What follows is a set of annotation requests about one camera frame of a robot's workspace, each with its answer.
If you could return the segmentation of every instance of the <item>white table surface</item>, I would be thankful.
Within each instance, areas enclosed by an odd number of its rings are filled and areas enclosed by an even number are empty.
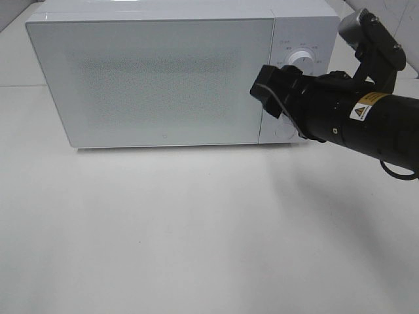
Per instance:
[[[0,33],[0,313],[418,312],[417,182],[329,143],[77,151],[23,17]]]

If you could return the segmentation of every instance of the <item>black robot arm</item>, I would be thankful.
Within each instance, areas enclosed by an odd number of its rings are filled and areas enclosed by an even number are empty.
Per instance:
[[[403,49],[366,9],[343,19],[339,33],[361,62],[354,77],[344,71],[313,77],[292,65],[264,65],[250,94],[272,116],[288,116],[301,137],[377,158],[397,179],[418,179],[419,100],[392,95],[406,65]],[[396,174],[385,162],[413,174]]]

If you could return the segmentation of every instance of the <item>white microwave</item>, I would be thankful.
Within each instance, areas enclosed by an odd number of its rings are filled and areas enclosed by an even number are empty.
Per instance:
[[[26,22],[70,145],[300,141],[249,90],[263,64],[326,72],[323,0],[46,0]]]

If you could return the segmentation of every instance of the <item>yellow warning sticker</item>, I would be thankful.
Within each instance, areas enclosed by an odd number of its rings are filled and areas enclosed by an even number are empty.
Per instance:
[[[388,95],[389,94],[379,92],[368,93],[356,103],[356,105],[351,110],[349,117],[354,120],[364,121],[373,105]]]
[[[372,92],[368,93],[367,95],[363,96],[358,103],[363,103],[364,105],[374,105],[377,101],[382,99],[383,97],[388,96],[389,94],[379,93],[379,92]]]

